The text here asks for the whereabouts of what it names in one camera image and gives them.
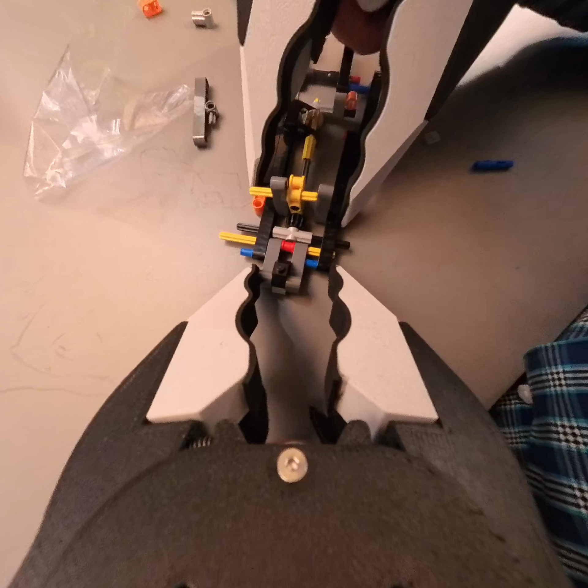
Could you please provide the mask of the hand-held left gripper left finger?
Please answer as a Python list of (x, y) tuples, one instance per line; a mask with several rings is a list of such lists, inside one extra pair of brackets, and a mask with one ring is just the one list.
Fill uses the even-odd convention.
[(261, 292), (257, 265), (241, 271), (184, 324), (152, 404), (150, 423), (236, 423), (249, 443), (268, 438), (269, 414), (251, 336)]

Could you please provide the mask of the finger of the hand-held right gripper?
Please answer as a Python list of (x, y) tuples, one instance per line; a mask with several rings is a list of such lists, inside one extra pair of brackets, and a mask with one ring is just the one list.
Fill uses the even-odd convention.
[(333, 1), (239, 1), (247, 170), (264, 182), (278, 127), (334, 22)]
[(426, 123), (425, 115), (472, 1), (399, 1), (380, 49), (381, 88), (359, 138), (346, 188), (347, 226), (374, 196)]

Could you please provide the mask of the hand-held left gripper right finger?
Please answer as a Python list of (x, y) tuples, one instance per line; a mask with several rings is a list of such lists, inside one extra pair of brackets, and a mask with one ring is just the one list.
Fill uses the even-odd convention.
[(396, 315), (341, 266), (329, 272), (334, 333), (323, 408), (310, 408), (322, 443), (335, 444), (346, 425), (366, 424), (376, 440), (390, 423), (432, 424), (437, 411)]

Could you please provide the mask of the black lego drive shaft assembly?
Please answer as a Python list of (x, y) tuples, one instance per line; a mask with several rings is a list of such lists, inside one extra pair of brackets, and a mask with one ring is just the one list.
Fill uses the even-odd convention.
[[(344, 47), (338, 70), (308, 68), (278, 127), (269, 172), (249, 189), (258, 224), (238, 223), (236, 232), (218, 234), (258, 264), (276, 295), (299, 294), (305, 272), (319, 270), (343, 143), (347, 131), (359, 128), (371, 85), (352, 74), (354, 56)], [(334, 258), (350, 243), (339, 237), (336, 248)]]

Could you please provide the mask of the grey lego beam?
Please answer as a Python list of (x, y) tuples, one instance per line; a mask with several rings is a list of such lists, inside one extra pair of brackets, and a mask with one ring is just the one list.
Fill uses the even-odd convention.
[(209, 94), (208, 79), (206, 77), (196, 77), (194, 80), (192, 140), (195, 147), (199, 149), (208, 146), (211, 126), (207, 124), (205, 119), (205, 103), (212, 100)]

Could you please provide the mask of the person's right hand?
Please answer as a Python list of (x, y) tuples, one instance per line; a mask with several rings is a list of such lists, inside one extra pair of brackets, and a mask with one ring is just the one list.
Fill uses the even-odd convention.
[(379, 9), (365, 11), (358, 1), (339, 1), (331, 33), (359, 55), (379, 52), (393, 1), (378, 1)]

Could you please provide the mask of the blue plaid shirt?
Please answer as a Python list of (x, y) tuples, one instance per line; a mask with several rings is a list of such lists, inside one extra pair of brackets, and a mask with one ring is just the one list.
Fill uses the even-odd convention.
[(587, 587), (587, 309), (523, 358), (490, 414), (518, 459), (560, 563)]

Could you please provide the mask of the clear plastic bag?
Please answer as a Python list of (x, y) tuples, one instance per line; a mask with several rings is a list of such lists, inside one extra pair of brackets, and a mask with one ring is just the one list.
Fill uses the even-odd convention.
[(53, 197), (130, 153), (191, 109), (188, 85), (145, 91), (103, 61), (63, 51), (32, 117), (23, 177), (36, 200)]

